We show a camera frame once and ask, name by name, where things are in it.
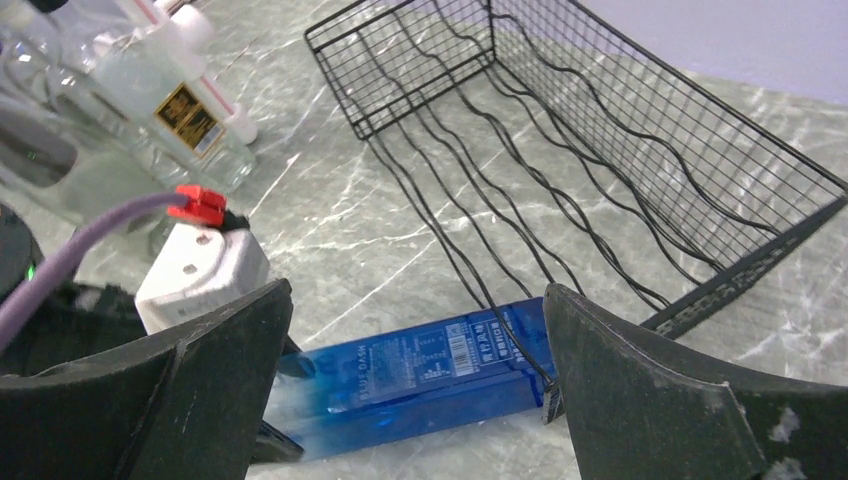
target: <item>scuff mark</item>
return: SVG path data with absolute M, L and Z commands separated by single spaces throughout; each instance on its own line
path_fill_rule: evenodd
M 786 407 L 780 415 L 780 423 L 771 429 L 769 439 L 773 442 L 789 443 L 789 436 L 799 428 L 801 428 L 801 419 L 791 408 Z
M 771 466 L 763 480 L 807 480 L 807 476 L 801 471 L 801 462 L 784 458 Z

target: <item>marble countertop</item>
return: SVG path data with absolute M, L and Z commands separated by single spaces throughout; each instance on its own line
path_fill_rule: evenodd
M 254 149 L 261 165 L 233 195 L 232 202 L 250 214 L 272 260 L 273 274 L 290 279 L 296 305 L 291 335 L 307 349 L 478 308 L 394 179 L 366 144 L 354 136 L 303 41 L 306 28 L 346 3 L 198 2 L 219 30 L 211 47 L 219 81 L 238 93 L 260 126 Z M 848 162 L 843 160 L 848 152 L 848 108 L 753 86 L 696 79 L 837 175 L 848 177 Z M 449 108 L 447 102 L 450 100 L 444 100 L 444 105 L 437 102 L 438 108 Z M 519 124 L 511 128 L 517 133 L 517 142 L 524 127 Z M 506 162 L 505 156 L 496 149 L 489 152 L 487 168 L 497 171 Z M 405 160 L 411 169 L 420 167 L 412 158 Z M 421 182 L 426 178 L 423 170 L 421 167 L 416 172 Z M 460 192 L 460 199 L 468 200 L 472 216 L 495 228 L 491 212 L 471 200 L 468 182 L 460 176 L 449 176 L 448 180 L 449 188 Z M 467 219 L 446 197 L 437 199 L 437 189 L 430 187 L 427 194 L 434 199 L 431 206 L 441 223 L 459 241 L 470 242 Z M 511 187 L 531 221 L 553 218 L 552 208 L 537 202 L 530 193 L 522 193 L 522 185 Z M 21 198 L 6 200 L 32 224 L 45 250 L 51 251 L 70 234 L 69 226 Z M 600 224 L 622 228 L 614 216 L 603 220 L 604 205 L 595 207 L 593 218 L 601 219 Z M 503 252 L 515 250 L 518 244 L 511 244 L 513 241 L 518 240 L 504 239 L 496 247 Z M 588 254 L 581 257 L 579 249 L 585 245 L 573 234 L 565 233 L 551 241 L 558 251 L 571 248 L 576 252 L 575 261 L 583 262 L 578 267 L 589 279 L 588 289 L 599 296 L 608 295 L 603 298 L 609 298 L 609 304 L 600 302 L 602 305 L 616 313 L 647 314 L 639 310 L 643 304 L 619 302 L 615 291 L 624 287 L 604 277 L 599 258 Z M 543 293 L 545 278 L 533 269 L 528 258 L 517 253 L 505 253 L 505 258 L 516 266 L 534 294 Z M 626 260 L 635 269 L 653 275 L 650 258 L 640 256 L 638 250 Z M 144 268 L 143 263 L 124 257 L 119 249 L 106 244 L 87 259 L 82 276 L 133 289 Z M 484 265 L 481 272 L 492 279 L 489 287 L 498 302 L 522 298 L 521 291 L 495 270 L 494 264 Z M 843 212 L 757 287 L 681 342 L 770 373 L 848 385 L 848 336 L 841 317 L 848 308 L 846 272 L 848 212 Z M 438 479 L 458 475 L 579 478 L 565 422 L 543 426 L 538 412 L 325 461 L 254 467 L 250 472 L 251 478 L 263 480 Z

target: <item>label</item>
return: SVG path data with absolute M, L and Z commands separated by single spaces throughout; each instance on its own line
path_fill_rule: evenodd
M 507 324 L 509 315 L 504 312 Z M 411 389 L 439 388 L 507 360 L 524 361 L 497 318 L 457 320 L 356 346 L 357 397 L 378 402 Z
M 224 134 L 224 127 L 185 84 L 156 109 L 156 116 L 200 158 Z

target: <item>blue plastic box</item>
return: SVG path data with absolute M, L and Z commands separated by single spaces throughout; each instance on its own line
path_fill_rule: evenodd
M 501 311 L 554 376 L 542 299 Z M 314 460 L 541 407 L 543 394 L 489 310 L 287 355 L 264 419 Z

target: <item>gray marble surface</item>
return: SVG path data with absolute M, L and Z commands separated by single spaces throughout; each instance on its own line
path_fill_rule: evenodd
M 259 122 L 261 166 L 233 195 L 250 214 L 272 259 L 273 273 L 292 282 L 292 336 L 305 348 L 330 345 L 466 313 L 477 305 L 463 290 L 435 237 L 411 210 L 388 171 L 358 141 L 303 41 L 303 31 L 346 3 L 225 2 L 198 5 L 219 29 L 211 47 L 219 80 L 239 95 Z M 848 177 L 848 108 L 695 76 L 720 97 L 842 177 Z M 656 246 L 640 243 L 643 226 L 613 208 L 581 177 L 581 167 L 540 141 L 523 111 L 517 114 L 484 80 L 464 87 L 471 100 L 500 118 L 523 155 L 574 196 L 593 225 L 640 281 L 676 299 L 691 286 L 671 273 Z M 546 244 L 575 269 L 587 294 L 633 321 L 650 314 L 562 218 L 538 185 L 518 170 L 479 117 L 446 95 L 433 105 L 439 118 L 473 147 L 487 175 L 499 179 Z M 404 128 L 430 153 L 449 191 L 486 231 L 504 262 L 534 295 L 547 283 L 514 232 L 475 194 L 449 155 L 410 118 Z M 471 222 L 435 182 L 399 129 L 381 136 L 405 165 L 444 228 L 471 257 L 498 302 L 523 297 L 475 238 Z M 23 199 L 21 210 L 45 250 L 70 227 Z M 695 266 L 689 266 L 697 274 Z M 83 278 L 137 287 L 144 263 L 113 244 L 86 261 Z M 795 378 L 848 385 L 848 212 L 843 212 L 760 284 L 681 342 L 716 357 Z M 562 271 L 556 279 L 567 285 Z M 564 421 L 542 426 L 538 412 L 513 415 L 314 463 L 251 469 L 254 479 L 538 478 L 577 479 Z

